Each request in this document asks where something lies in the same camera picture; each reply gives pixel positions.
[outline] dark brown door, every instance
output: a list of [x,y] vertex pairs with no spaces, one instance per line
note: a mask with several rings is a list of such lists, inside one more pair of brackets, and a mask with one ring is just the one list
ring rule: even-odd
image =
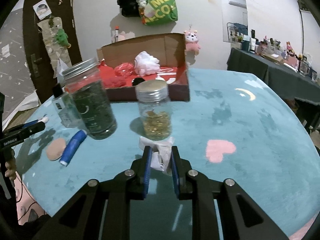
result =
[[[43,103],[52,96],[52,87],[57,83],[53,78],[54,71],[50,64],[50,58],[45,49],[42,33],[37,23],[39,18],[33,10],[33,5],[41,0],[25,0],[23,5],[23,41],[31,73],[31,79],[36,88],[37,95]],[[52,15],[61,17],[62,27],[68,35],[71,47],[68,49],[71,63],[81,62],[81,55],[74,28],[72,0],[46,0]]]

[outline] metal lid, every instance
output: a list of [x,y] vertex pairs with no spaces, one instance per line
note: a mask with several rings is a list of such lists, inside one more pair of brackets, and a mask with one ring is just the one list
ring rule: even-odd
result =
[[148,80],[135,87],[137,99],[152,103],[161,101],[168,96],[168,84],[163,80]]
[[63,78],[66,80],[69,78],[73,78],[97,65],[98,65],[98,62],[96,61],[96,59],[91,58],[86,61],[75,64],[71,68],[64,70],[62,72],[62,75],[63,75]]

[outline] bolt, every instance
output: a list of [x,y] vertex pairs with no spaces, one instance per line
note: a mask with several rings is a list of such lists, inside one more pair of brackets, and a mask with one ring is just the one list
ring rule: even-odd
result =
[[196,170],[190,170],[190,171],[188,171],[188,174],[189,174],[190,176],[192,176],[192,177],[195,177],[195,176],[198,175],[198,171],[196,171]]
[[134,171],[133,171],[133,170],[126,170],[126,171],[124,172],[124,174],[125,174],[126,176],[131,177],[131,176],[134,175]]
[[88,186],[89,187],[95,187],[95,186],[97,186],[98,185],[98,181],[96,180],[96,179],[90,179],[89,181],[88,181]]
[[234,184],[235,184],[235,181],[233,180],[233,179],[226,179],[226,184],[228,185],[228,186],[233,186]]

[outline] green tote bag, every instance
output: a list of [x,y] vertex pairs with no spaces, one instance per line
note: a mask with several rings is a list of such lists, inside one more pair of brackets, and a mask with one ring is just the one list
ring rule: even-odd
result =
[[139,8],[142,23],[159,25],[178,20],[176,0],[147,0],[144,8]]

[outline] pink stuffed bear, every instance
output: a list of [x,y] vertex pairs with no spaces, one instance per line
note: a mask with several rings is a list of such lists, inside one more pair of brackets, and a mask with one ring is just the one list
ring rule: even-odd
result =
[[194,51],[195,55],[199,55],[199,49],[201,49],[198,44],[198,37],[196,35],[197,31],[184,31],[184,36],[186,38],[186,52]]

